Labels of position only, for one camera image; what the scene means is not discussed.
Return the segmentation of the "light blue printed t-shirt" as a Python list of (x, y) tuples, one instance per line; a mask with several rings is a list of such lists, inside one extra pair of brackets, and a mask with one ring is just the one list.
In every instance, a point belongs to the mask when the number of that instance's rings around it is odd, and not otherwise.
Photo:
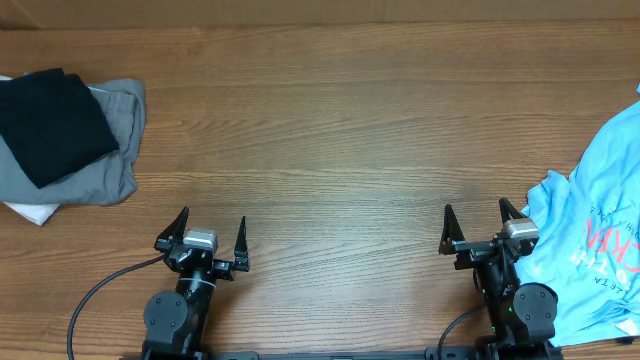
[(639, 333), (639, 106), (597, 132), (568, 176), (550, 171), (523, 213), (539, 229), (520, 280), (558, 295), (553, 345)]

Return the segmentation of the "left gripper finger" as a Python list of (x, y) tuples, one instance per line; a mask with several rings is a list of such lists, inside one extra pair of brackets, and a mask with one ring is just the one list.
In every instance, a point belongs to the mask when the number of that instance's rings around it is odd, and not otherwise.
[(186, 229), (189, 217), (189, 207), (185, 206), (179, 215), (157, 237), (157, 243), (169, 243), (181, 241)]
[(246, 240), (246, 217), (243, 216), (238, 229), (237, 239), (234, 247), (234, 256), (237, 261), (247, 261), (249, 259), (248, 246)]

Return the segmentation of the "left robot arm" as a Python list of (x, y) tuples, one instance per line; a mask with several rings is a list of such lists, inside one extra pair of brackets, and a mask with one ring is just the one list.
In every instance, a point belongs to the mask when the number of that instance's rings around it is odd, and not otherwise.
[(250, 270), (245, 219), (240, 222), (234, 258), (223, 260), (216, 257), (216, 232), (188, 228), (188, 217), (185, 207), (154, 243), (178, 280), (173, 290), (153, 295), (145, 306), (143, 359), (212, 359), (213, 352), (202, 338), (216, 282), (232, 281), (237, 271)]

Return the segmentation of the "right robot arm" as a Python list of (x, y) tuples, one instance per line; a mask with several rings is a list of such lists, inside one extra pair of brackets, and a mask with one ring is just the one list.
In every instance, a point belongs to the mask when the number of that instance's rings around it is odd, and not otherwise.
[[(541, 283), (523, 284), (515, 264), (530, 255), (539, 239), (532, 219), (518, 211), (506, 198), (499, 200), (502, 228), (492, 239), (469, 243), (465, 240), (453, 207), (444, 208), (439, 253), (454, 255), (457, 270), (471, 269), (474, 286), (483, 303), (452, 321), (436, 348), (438, 359), (561, 359), (562, 350), (550, 339), (555, 336), (558, 295)], [(479, 337), (465, 348), (445, 347), (448, 334), (468, 317), (486, 310), (492, 333)]]

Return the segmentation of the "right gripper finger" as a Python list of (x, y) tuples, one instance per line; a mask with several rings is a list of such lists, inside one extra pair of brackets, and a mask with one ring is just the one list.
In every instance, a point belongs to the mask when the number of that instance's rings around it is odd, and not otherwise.
[(502, 197), (499, 199), (499, 208), (502, 223), (506, 223), (507, 221), (514, 219), (524, 218), (524, 215), (520, 211), (518, 211), (506, 197)]
[(441, 235), (441, 246), (455, 246), (466, 242), (458, 219), (451, 204), (444, 208), (444, 225)]

